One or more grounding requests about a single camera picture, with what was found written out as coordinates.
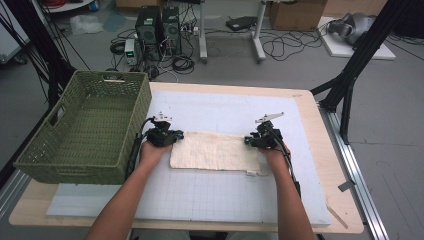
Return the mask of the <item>aluminium rail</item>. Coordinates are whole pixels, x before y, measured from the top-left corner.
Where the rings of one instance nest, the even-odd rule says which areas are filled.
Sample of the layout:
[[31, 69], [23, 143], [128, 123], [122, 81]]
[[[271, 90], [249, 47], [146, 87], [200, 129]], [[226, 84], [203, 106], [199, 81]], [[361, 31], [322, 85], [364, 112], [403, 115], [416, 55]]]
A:
[[324, 122], [328, 124], [328, 132], [335, 140], [335, 145], [341, 156], [342, 169], [348, 176], [349, 190], [353, 191], [355, 200], [360, 206], [360, 213], [364, 217], [363, 225], [371, 234], [373, 240], [390, 240], [354, 151], [351, 145], [346, 143], [340, 134], [341, 121], [336, 113], [328, 112], [322, 107], [319, 107], [319, 111]]
[[0, 188], [0, 220], [5, 216], [9, 207], [28, 181], [29, 176], [27, 174], [20, 170], [15, 170]]

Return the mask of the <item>white foam mat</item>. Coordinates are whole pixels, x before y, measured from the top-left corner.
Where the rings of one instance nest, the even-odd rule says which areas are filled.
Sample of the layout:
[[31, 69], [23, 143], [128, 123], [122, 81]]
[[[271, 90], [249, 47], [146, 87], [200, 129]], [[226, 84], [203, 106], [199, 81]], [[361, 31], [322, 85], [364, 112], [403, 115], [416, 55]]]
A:
[[[156, 91], [149, 108], [172, 118], [171, 126], [184, 132], [241, 135], [255, 132], [256, 120], [283, 112], [272, 119], [292, 156], [301, 199], [310, 223], [330, 225], [325, 195], [315, 169], [299, 105], [292, 97]], [[174, 169], [171, 152], [163, 155], [149, 178], [136, 216], [143, 220], [183, 220], [274, 224], [277, 221], [275, 181], [264, 156], [267, 176], [241, 171]]]

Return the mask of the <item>person's right hand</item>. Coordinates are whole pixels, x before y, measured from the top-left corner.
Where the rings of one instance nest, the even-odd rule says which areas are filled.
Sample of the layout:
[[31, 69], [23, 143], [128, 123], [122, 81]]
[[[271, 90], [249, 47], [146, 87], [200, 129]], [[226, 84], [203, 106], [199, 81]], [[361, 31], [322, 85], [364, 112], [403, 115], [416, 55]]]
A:
[[280, 148], [260, 148], [259, 151], [265, 156], [268, 166], [274, 175], [289, 172], [286, 159]]

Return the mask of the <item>white floor board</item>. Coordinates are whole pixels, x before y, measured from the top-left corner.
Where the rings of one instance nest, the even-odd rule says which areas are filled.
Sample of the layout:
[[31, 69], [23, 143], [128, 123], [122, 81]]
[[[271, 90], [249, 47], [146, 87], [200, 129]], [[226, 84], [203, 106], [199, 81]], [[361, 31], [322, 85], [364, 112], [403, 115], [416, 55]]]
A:
[[[354, 53], [353, 47], [337, 34], [327, 32], [328, 23], [332, 20], [332, 17], [322, 17], [318, 23], [317, 32], [330, 56], [350, 58]], [[396, 56], [385, 44], [382, 44], [373, 55], [372, 59], [393, 61], [396, 59]]]

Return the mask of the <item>cream cloth with egg print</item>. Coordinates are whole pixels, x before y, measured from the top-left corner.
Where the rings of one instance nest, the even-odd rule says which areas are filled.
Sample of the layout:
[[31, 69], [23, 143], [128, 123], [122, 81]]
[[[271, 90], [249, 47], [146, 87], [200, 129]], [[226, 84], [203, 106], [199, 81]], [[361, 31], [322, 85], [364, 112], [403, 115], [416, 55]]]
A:
[[241, 135], [186, 132], [172, 148], [170, 166], [174, 169], [241, 171], [267, 176], [259, 151], [246, 145]]

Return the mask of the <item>clear plastic bag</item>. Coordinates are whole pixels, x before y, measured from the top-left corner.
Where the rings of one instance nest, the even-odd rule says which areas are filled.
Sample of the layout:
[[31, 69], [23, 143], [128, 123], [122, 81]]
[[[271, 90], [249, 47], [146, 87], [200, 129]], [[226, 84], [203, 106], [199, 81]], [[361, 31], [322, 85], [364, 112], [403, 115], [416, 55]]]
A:
[[96, 16], [78, 15], [70, 18], [73, 35], [95, 34], [103, 31], [103, 25]]

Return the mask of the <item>flat black device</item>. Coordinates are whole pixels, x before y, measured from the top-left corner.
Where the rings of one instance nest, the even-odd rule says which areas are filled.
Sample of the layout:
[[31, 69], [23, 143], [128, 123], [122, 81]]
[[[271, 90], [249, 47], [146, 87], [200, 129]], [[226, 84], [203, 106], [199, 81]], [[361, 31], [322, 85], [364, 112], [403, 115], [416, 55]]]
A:
[[240, 31], [255, 26], [256, 21], [256, 17], [244, 16], [227, 21], [226, 26], [232, 31]]

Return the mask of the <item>black metal frame stand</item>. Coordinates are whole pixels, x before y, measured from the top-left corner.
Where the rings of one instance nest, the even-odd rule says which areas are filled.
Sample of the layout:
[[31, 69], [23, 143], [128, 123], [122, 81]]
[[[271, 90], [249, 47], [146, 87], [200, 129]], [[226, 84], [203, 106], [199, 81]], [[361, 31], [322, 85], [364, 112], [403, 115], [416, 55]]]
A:
[[[48, 85], [44, 95], [49, 108], [53, 108], [76, 68], [60, 53], [31, 0], [0, 0], [0, 9], [5, 11], [5, 14], [0, 13], [0, 24], [24, 51], [40, 82]], [[35, 51], [13, 26], [10, 15], [17, 20]]]
[[311, 90], [313, 95], [328, 90], [326, 97], [319, 102], [319, 106], [328, 112], [335, 113], [338, 104], [343, 102], [340, 134], [346, 143], [350, 144], [348, 131], [354, 85], [373, 55], [414, 1], [387, 0], [343, 70], [335, 78]]

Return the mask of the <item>thin wooden stick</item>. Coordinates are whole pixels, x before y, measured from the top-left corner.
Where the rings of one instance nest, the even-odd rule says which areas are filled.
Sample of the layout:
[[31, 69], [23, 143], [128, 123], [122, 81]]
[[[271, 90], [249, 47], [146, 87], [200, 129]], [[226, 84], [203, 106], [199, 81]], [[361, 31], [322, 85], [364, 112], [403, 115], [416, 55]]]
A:
[[327, 211], [331, 215], [332, 223], [330, 225], [332, 233], [341, 233], [349, 228], [349, 214], [345, 209], [343, 200], [339, 198], [326, 198]]

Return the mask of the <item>white desk leg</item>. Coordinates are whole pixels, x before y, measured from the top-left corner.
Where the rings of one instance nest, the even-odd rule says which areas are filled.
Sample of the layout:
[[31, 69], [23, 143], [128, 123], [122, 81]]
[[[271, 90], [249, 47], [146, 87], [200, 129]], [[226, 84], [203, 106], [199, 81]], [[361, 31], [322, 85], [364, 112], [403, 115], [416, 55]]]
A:
[[265, 52], [263, 50], [263, 47], [260, 41], [260, 32], [261, 32], [262, 23], [263, 23], [263, 19], [265, 15], [265, 10], [266, 10], [266, 1], [260, 0], [256, 27], [255, 27], [255, 30], [252, 32], [252, 41], [257, 53], [258, 62], [262, 62], [266, 59]]
[[206, 64], [208, 61], [207, 55], [207, 44], [205, 36], [205, 11], [204, 11], [205, 0], [199, 0], [200, 10], [200, 25], [199, 25], [199, 56], [202, 63]]

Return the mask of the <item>large cardboard box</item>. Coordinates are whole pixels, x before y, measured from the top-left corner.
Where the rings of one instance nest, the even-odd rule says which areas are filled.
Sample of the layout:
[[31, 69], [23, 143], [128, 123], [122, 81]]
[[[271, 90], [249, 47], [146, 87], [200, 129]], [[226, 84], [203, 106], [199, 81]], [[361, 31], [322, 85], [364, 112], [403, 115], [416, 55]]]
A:
[[274, 30], [315, 31], [328, 0], [274, 2], [269, 21]]

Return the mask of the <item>small grey metal bracket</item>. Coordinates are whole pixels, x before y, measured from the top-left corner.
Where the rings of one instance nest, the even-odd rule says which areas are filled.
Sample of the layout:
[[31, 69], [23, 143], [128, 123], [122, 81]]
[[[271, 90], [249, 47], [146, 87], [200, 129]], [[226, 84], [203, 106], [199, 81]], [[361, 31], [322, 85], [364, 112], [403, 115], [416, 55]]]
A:
[[347, 180], [346, 182], [340, 184], [338, 186], [338, 189], [341, 192], [345, 192], [345, 191], [347, 191], [349, 189], [352, 189], [355, 185], [356, 185], [356, 183], [353, 180]]

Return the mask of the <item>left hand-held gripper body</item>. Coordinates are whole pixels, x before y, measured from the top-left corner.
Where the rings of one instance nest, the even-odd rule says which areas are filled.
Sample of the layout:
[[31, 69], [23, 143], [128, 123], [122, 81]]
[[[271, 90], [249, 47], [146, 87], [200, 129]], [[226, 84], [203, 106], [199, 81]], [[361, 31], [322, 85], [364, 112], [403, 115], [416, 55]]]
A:
[[174, 144], [178, 137], [170, 129], [172, 118], [164, 115], [162, 112], [153, 116], [151, 123], [154, 125], [147, 134], [147, 140], [156, 147], [166, 147]]

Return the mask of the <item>green woven basket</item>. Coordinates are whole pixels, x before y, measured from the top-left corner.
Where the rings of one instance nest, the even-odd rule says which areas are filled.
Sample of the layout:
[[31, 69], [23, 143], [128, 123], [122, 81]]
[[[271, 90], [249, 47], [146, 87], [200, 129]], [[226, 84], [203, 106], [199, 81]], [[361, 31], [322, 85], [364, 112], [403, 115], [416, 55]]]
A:
[[145, 73], [77, 71], [14, 166], [41, 183], [121, 184], [151, 100]]

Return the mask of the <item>black computer tower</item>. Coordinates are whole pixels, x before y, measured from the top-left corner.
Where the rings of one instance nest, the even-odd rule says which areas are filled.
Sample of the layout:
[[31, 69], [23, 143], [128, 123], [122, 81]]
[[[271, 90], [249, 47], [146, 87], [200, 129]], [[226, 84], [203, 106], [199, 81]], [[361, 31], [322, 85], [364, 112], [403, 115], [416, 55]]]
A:
[[142, 6], [135, 24], [142, 55], [151, 61], [160, 60], [159, 43], [161, 36], [161, 16], [158, 6]]
[[178, 7], [166, 7], [162, 12], [162, 23], [166, 46], [175, 55], [181, 53], [181, 34]]

